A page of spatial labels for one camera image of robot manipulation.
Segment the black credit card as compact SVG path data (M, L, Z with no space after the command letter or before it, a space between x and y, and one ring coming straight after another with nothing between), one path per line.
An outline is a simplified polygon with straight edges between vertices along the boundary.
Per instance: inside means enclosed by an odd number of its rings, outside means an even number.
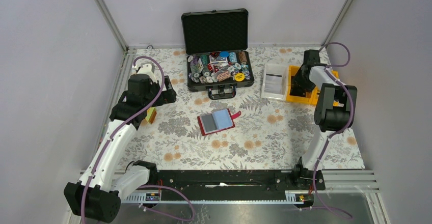
M203 115L201 117L201 122L205 133L210 133L217 130L217 124L212 114Z

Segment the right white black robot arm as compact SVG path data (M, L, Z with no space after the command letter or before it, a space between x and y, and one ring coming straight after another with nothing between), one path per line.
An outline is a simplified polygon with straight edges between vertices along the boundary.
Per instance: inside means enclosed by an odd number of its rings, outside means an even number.
M330 66L320 61L319 50L306 50L303 63L289 78L289 95L295 98L312 98L317 91L314 111L316 130L306 153L299 159L291 173L293 185L307 188L317 179L330 144L330 139L351 127L354 121L358 89L341 82Z

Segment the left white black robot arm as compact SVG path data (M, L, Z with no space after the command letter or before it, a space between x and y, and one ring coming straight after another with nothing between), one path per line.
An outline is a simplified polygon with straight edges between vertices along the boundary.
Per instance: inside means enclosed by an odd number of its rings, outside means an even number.
M126 146L137 132L151 107L174 103L176 92L170 78L160 83L147 74L135 74L128 80L118 103L112 108L106 134L95 157L76 183L67 183L64 196L74 215L101 222L112 222L121 202L139 186L157 185L154 163L139 160L128 173L114 179L117 164Z

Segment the red leather card holder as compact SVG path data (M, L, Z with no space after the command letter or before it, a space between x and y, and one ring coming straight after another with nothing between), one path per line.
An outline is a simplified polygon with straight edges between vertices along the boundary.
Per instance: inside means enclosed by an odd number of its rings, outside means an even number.
M232 114L230 109L226 108L226 109L217 110L217 111L214 111L214 112L208 113L208 114L213 115L213 118L217 124L217 130L210 132L210 133L205 133L205 131L203 130L202 122L201 122L201 117L203 115L197 116L198 125L200 128L201 134L203 136L210 135L213 133L219 133L221 131L234 128L235 127L234 120L241 116L241 111L238 111L238 112Z

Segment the yellow bin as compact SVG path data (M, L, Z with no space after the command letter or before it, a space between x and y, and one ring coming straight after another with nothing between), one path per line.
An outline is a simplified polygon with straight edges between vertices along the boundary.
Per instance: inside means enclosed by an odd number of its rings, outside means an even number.
M312 92L302 92L299 88L294 86L294 76L298 72L300 67L290 65L288 68L288 86L286 101L316 105L319 97L319 90L315 87Z
M315 84L315 88L312 92L313 94L313 104L316 105L318 102L318 99L321 95L321 87L324 83L331 83L333 85L336 85L334 80L339 79L339 75L337 71L332 71L330 69L327 69L325 67L315 67L312 68L311 74L309 75L310 80Z

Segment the white plastic bin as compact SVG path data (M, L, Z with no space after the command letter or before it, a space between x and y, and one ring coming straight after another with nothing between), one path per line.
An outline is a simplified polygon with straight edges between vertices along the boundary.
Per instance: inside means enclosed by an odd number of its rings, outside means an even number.
M288 70L286 64L267 63L264 66L261 97L286 101L288 94Z

